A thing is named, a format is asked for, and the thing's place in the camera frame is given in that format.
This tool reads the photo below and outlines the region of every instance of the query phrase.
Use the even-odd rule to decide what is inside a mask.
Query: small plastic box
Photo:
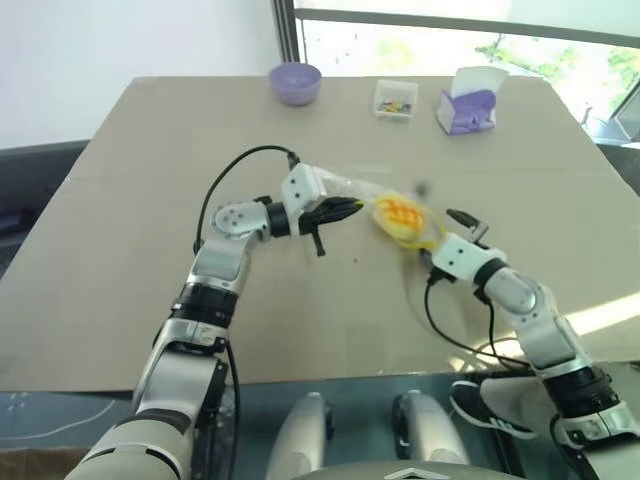
[[[392,121],[409,121],[416,113],[418,84],[378,80],[373,100],[373,113],[378,118]]]

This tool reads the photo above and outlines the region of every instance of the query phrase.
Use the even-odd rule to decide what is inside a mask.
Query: cardboard sheet
[[[400,192],[426,180],[437,213],[489,223],[486,243],[551,287],[563,313],[638,296],[638,199],[548,84],[509,78],[500,125],[451,138],[435,118],[451,79],[411,81],[421,105],[405,125],[369,112],[374,78],[325,79],[304,108],[279,104],[261,78],[134,81],[0,281],[0,389],[133,388],[191,264],[208,184],[264,143]],[[281,154],[249,158],[212,204],[277,198],[285,174]],[[243,382],[437,372],[468,359],[423,326],[426,271],[414,255],[364,214],[321,234],[324,258],[310,238],[256,248],[231,330]],[[589,320],[596,358],[640,357],[638,303]],[[438,285],[432,309],[452,336],[486,340],[488,314],[469,288]]]

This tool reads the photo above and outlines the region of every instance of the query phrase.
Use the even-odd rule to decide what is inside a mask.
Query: black sneaker
[[[458,415],[477,427],[495,428],[523,440],[538,436],[536,432],[507,422],[493,413],[482,400],[480,385],[477,383],[468,380],[453,382],[449,399]]]

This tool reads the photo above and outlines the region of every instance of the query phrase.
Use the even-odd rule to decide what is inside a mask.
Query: colorful candy
[[[388,113],[411,113],[412,105],[410,103],[403,102],[402,100],[394,100],[391,102],[382,102],[378,105],[378,110]]]

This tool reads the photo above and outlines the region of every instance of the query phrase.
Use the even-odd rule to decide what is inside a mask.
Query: window
[[[578,122],[606,122],[640,80],[640,48],[467,30],[302,20],[301,58],[327,76],[452,75],[494,65],[545,78]]]

